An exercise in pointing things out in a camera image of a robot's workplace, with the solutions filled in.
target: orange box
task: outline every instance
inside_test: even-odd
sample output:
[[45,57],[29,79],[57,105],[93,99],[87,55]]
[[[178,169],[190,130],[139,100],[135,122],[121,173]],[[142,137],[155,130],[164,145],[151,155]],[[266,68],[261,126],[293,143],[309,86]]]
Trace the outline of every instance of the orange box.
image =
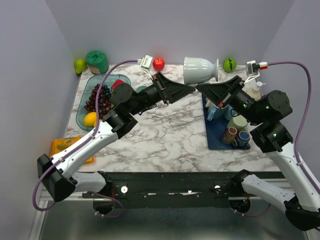
[[[70,147],[72,144],[74,144],[79,139],[81,139],[81,136],[55,139],[53,142],[51,142],[50,156],[57,154],[57,153],[60,153],[61,151],[65,150],[66,148]],[[84,164],[91,164],[94,161],[95,161],[95,159],[92,156]]]

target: red cap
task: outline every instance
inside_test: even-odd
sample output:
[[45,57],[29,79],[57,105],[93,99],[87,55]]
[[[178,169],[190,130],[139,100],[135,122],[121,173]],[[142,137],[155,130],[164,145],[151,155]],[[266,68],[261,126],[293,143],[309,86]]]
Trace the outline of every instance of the red cap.
[[113,89],[115,89],[116,86],[118,86],[119,84],[124,84],[124,83],[125,83],[125,82],[122,81],[122,80],[120,80],[120,79],[115,80],[115,82],[114,82],[114,84],[112,85],[111,89],[113,90]]

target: white bottle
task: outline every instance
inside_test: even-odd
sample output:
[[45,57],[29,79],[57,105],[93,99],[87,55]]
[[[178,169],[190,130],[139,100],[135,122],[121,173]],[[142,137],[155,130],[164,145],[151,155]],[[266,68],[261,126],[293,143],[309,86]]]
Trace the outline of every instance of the white bottle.
[[254,100],[258,101],[261,98],[261,92],[260,92],[260,88],[262,87],[262,85],[264,85],[265,83],[262,83],[260,81],[257,81],[255,83],[254,87],[250,87],[248,88],[245,92],[246,94],[248,94],[250,97],[252,97]]

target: light purple wall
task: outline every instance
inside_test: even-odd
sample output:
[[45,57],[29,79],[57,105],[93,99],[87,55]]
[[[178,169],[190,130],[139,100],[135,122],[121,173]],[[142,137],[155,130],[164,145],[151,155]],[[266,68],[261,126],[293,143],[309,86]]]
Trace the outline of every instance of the light purple wall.
[[260,60],[294,0],[45,0],[76,57]]
[[36,212],[36,160],[62,136],[77,79],[43,0],[3,1],[0,33],[0,239],[26,240]]
[[[320,1],[296,0],[275,38],[267,48],[263,61],[299,61],[311,74],[312,97],[309,114],[299,141],[299,151],[320,180]],[[265,93],[278,89],[287,93],[293,113],[282,122],[295,137],[307,99],[307,77],[299,66],[271,66],[262,72]]]

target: red grapes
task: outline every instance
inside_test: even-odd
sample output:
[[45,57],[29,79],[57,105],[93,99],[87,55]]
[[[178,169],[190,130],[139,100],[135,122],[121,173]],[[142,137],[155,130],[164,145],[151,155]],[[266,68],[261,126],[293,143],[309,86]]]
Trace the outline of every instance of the red grapes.
[[[91,92],[89,100],[85,101],[84,109],[89,113],[96,111],[96,96],[100,84],[97,84]],[[98,99],[99,119],[102,119],[111,110],[111,103],[109,99],[111,97],[110,89],[103,85]]]

